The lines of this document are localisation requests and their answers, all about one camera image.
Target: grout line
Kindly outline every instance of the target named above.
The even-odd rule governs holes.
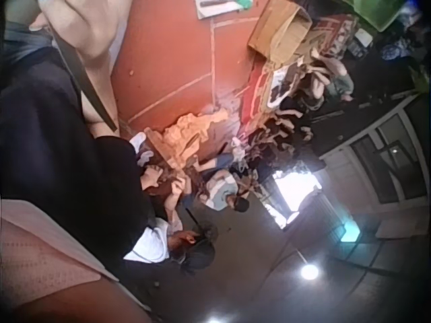
[[[211,73],[207,73],[205,75],[202,75],[201,77],[198,77],[197,79],[192,80],[191,82],[188,82],[187,84],[184,84],[183,86],[180,86],[178,89],[174,90],[173,92],[170,92],[168,95],[164,96],[163,98],[155,101],[154,103],[150,104],[149,106],[147,106],[146,108],[144,108],[143,110],[139,111],[137,114],[135,114],[134,116],[132,116],[127,123],[129,124],[130,122],[134,121],[136,118],[139,118],[142,114],[150,111],[152,108],[154,108],[155,106],[159,105],[160,103],[166,101],[168,98],[171,98],[172,96],[174,96],[175,94],[183,91],[184,89],[187,89],[188,87],[192,86],[193,84],[196,84],[200,81],[202,81],[203,79],[205,79],[206,77],[209,77],[211,75]]]
[[[241,24],[243,22],[256,22],[257,20],[259,20],[259,17],[232,19],[232,20],[226,20],[225,22],[216,22],[212,26],[215,29],[215,28],[234,25],[234,24]]]
[[[209,22],[210,37],[211,37],[211,92],[213,106],[216,106],[216,40],[214,37],[214,19]]]

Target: floor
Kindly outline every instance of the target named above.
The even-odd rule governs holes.
[[[134,0],[112,72],[122,135],[161,131],[186,113],[224,106],[234,116],[210,129],[201,157],[215,154],[240,126],[238,109],[253,66],[248,38],[268,0],[198,20],[194,1]]]

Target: concrete floor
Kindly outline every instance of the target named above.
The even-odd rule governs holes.
[[[123,136],[145,127],[161,131],[186,113],[210,112],[211,104],[237,112],[241,100],[233,94],[246,85],[255,55],[248,38],[267,1],[198,20],[194,1],[134,0],[112,72]],[[211,149],[204,147],[201,157],[217,151],[238,128],[238,113],[215,125],[205,145]]]

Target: cardboard box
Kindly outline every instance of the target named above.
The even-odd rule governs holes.
[[[248,45],[280,67],[289,62],[310,30],[304,8],[288,0],[270,0]]]

